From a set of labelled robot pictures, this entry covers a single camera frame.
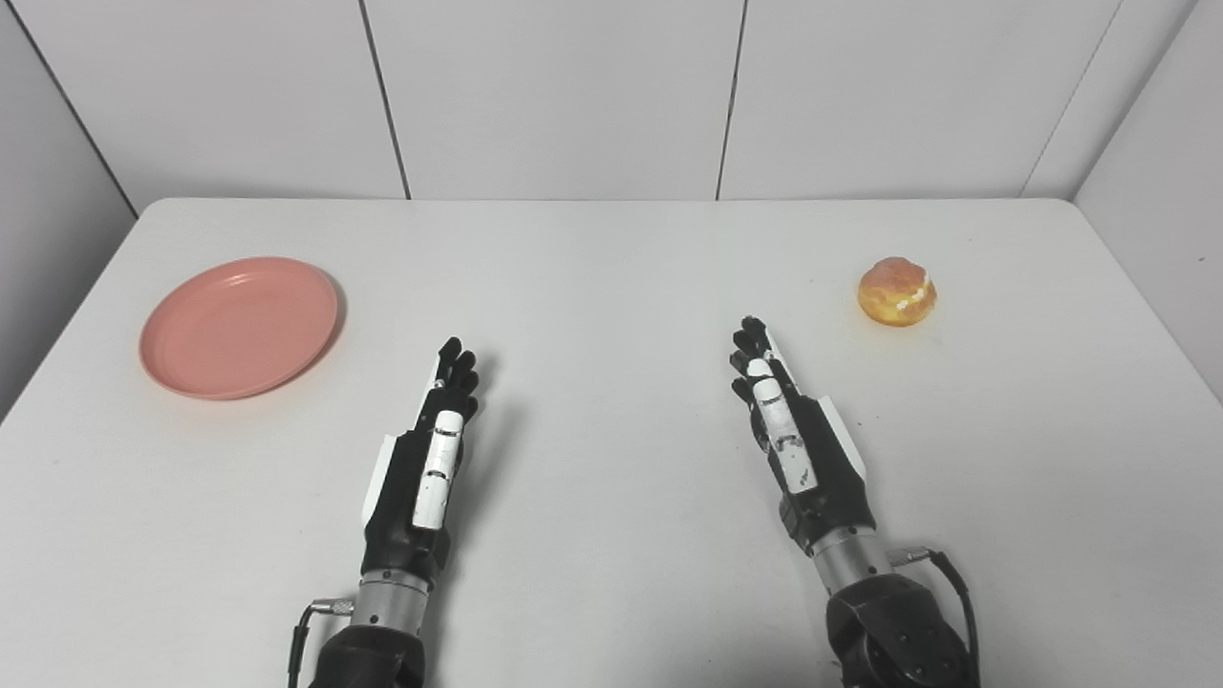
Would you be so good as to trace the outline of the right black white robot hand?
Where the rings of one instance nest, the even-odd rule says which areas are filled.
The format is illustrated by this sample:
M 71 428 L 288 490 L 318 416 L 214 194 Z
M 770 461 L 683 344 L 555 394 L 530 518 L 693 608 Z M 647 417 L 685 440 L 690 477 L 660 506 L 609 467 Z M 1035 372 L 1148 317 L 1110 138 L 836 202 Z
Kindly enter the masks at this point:
M 781 488 L 783 527 L 804 554 L 839 528 L 874 528 L 865 469 L 830 400 L 805 396 L 766 323 L 745 317 L 733 335 L 731 389 Z

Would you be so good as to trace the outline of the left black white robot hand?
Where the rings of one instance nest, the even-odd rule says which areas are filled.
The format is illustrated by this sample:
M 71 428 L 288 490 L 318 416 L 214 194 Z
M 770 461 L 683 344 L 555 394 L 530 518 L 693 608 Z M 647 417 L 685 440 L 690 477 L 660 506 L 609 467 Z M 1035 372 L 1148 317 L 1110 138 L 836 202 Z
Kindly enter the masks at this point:
M 453 539 L 446 508 L 464 456 L 464 430 L 478 411 L 476 356 L 446 339 L 419 402 L 415 425 L 386 437 L 363 510 L 361 573 L 402 571 L 437 584 Z

